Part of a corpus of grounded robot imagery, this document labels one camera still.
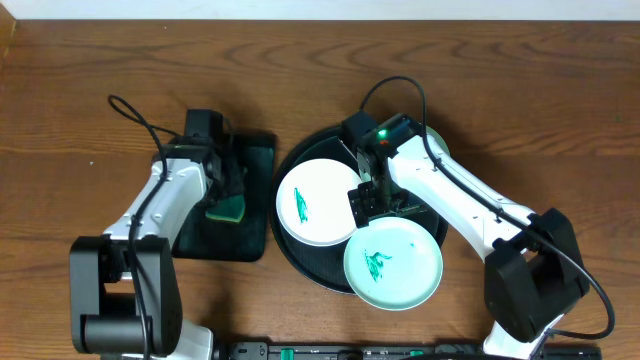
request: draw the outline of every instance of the white wall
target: white wall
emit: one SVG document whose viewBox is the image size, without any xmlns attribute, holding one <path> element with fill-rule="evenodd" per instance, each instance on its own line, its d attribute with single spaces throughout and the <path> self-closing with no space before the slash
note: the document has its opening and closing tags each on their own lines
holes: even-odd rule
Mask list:
<svg viewBox="0 0 640 360">
<path fill-rule="evenodd" d="M 640 0 L 0 0 L 22 19 L 640 20 Z"/>
</svg>

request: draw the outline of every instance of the sponge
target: sponge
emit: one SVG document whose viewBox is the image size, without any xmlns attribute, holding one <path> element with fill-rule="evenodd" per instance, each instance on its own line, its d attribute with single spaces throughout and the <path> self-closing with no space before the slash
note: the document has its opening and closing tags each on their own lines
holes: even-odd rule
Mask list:
<svg viewBox="0 0 640 360">
<path fill-rule="evenodd" d="M 244 195 L 235 195 L 220 200 L 215 206 L 207 209 L 208 219 L 237 224 L 244 217 Z"/>
</svg>

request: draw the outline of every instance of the white plate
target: white plate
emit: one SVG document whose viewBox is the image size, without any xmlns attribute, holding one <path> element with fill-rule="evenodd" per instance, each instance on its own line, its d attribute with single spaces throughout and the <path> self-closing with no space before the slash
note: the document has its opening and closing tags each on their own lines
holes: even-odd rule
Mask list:
<svg viewBox="0 0 640 360">
<path fill-rule="evenodd" d="M 385 217 L 358 229 L 344 253 L 353 291 L 385 310 L 406 310 L 426 301 L 442 278 L 442 254 L 431 234 L 413 221 Z"/>
<path fill-rule="evenodd" d="M 282 227 L 295 239 L 330 246 L 356 231 L 347 192 L 362 180 L 347 165 L 329 159 L 303 162 L 282 179 L 276 210 Z"/>
</svg>

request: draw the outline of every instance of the green design on plate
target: green design on plate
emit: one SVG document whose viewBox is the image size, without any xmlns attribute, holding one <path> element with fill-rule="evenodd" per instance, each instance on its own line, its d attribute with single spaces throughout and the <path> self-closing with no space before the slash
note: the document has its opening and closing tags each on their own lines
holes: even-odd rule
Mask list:
<svg viewBox="0 0 640 360">
<path fill-rule="evenodd" d="M 296 203 L 298 204 L 298 216 L 300 217 L 300 224 L 305 221 L 309 221 L 307 217 L 307 203 L 304 201 L 302 195 L 300 195 L 300 191 L 298 188 L 295 188 L 294 195 L 296 197 Z"/>
<path fill-rule="evenodd" d="M 371 273 L 373 281 L 378 282 L 378 279 L 382 278 L 380 270 L 384 267 L 382 259 L 390 260 L 391 256 L 381 254 L 380 252 L 376 252 L 373 256 L 367 256 L 367 250 L 365 250 L 364 259 L 367 261 L 367 266 L 369 267 L 369 272 Z"/>
</svg>

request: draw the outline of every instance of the wooden table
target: wooden table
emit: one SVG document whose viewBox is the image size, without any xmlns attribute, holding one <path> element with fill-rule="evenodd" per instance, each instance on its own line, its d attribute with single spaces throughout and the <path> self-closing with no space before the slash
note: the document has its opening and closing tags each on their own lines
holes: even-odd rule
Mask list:
<svg viewBox="0 0 640 360">
<path fill-rule="evenodd" d="M 618 316 L 597 345 L 608 360 L 637 356 L 638 24 L 25 21 L 0 78 L 1 357 L 82 358 L 70 339 L 69 247 L 126 210 L 154 151 L 108 94 L 177 131 L 195 107 L 271 130 L 280 163 L 394 74 L 422 82 L 431 124 L 462 165 L 536 211 L 569 216 Z M 389 85 L 370 111 L 417 116 L 418 100 L 407 84 Z M 492 325 L 483 264 L 454 230 L 443 255 L 436 294 L 399 313 L 313 284 L 272 235 L 255 263 L 175 265 L 186 318 L 228 340 L 480 341 Z M 560 327 L 605 322 L 592 291 Z"/>
</svg>

